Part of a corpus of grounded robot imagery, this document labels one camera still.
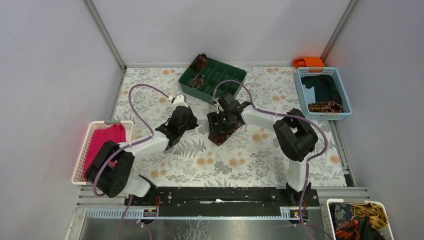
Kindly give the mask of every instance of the light blue plastic basket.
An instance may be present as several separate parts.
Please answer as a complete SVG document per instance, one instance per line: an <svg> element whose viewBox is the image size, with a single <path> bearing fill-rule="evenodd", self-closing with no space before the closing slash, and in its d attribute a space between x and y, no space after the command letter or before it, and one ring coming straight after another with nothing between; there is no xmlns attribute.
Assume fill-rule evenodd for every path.
<svg viewBox="0 0 424 240"><path fill-rule="evenodd" d="M322 72L309 72L310 70L319 70ZM341 97L341 105L344 112L310 112L308 104L315 103L314 88L307 89L302 84L301 78L307 76L329 75L334 79L335 86ZM300 107L305 118L309 120L342 120L352 114L351 104L340 79L339 72L335 67L299 67L294 77L297 95L299 96Z"/></svg>

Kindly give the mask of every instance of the flower pattern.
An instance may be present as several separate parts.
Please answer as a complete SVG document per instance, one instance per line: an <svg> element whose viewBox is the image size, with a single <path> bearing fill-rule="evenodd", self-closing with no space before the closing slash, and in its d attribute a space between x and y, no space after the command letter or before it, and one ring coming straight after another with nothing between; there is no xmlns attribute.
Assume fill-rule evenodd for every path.
<svg viewBox="0 0 424 240"><path fill-rule="evenodd" d="M244 81L258 107L280 113L300 109L294 83L294 67L241 67L247 71ZM183 94L178 79L183 67L128 68L122 83L113 118L132 120L137 138L145 138L148 128L136 117L128 102L129 88L135 84L150 84L176 96ZM236 97L240 102L249 97L243 90ZM132 92L135 109L154 129L163 124L173 111L166 99L150 88ZM186 101L198 119L199 127L184 133L179 143L167 151L146 159L136 159L132 172L148 177L157 186L171 187L281 187L289 178L289 160L283 154L274 132L263 127L243 125L223 145L208 139L206 114L216 108L202 100L187 96ZM313 187L346 186L342 166L328 121L315 121L329 141L327 152L310 162ZM322 150L319 136L315 153Z"/></svg>

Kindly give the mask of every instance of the red cloth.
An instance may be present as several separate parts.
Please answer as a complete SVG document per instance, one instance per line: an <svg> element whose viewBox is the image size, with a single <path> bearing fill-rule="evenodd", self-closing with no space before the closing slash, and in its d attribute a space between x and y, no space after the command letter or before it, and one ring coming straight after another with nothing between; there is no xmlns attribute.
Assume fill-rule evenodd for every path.
<svg viewBox="0 0 424 240"><path fill-rule="evenodd" d="M112 140L117 144L126 141L125 128L124 126L122 126L122 124L115 124L106 129L94 130L93 137L91 138L90 142L90 147L88 147L87 157L85 158L84 169L82 170L82 175L84 176L84 179L86 181L87 179L85 175L87 169L89 168L90 164L92 164L95 156L97 155L103 144L109 140Z"/></svg>

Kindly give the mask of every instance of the green compartment tray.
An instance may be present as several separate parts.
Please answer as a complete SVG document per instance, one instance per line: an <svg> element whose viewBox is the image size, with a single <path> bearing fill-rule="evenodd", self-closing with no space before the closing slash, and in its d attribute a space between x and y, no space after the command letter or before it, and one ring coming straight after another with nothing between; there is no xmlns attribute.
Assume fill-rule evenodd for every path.
<svg viewBox="0 0 424 240"><path fill-rule="evenodd" d="M247 73L245 70L217 61L210 57L207 59L209 62L200 70L199 73L194 72L190 69L190 67L187 67L178 82L181 85L183 93L207 103L211 103L214 89L220 82L224 80L236 80L237 82L243 83ZM205 81L199 89L194 89L190 87L190 83L197 74L204 75ZM216 90L215 98L220 98L226 93L232 94L235 98L241 88L242 86L235 82L226 82L220 85Z"/></svg>

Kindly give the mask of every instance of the orange cloth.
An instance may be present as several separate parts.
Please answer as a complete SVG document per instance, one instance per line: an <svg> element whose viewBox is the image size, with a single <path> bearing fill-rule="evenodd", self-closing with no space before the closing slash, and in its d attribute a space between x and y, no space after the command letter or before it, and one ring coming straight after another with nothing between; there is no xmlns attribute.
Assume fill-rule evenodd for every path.
<svg viewBox="0 0 424 240"><path fill-rule="evenodd" d="M301 67L325 67L321 58L317 56L307 56L307 57L298 57L293 60L293 67L301 68ZM310 73L320 73L322 70L310 70Z"/></svg>

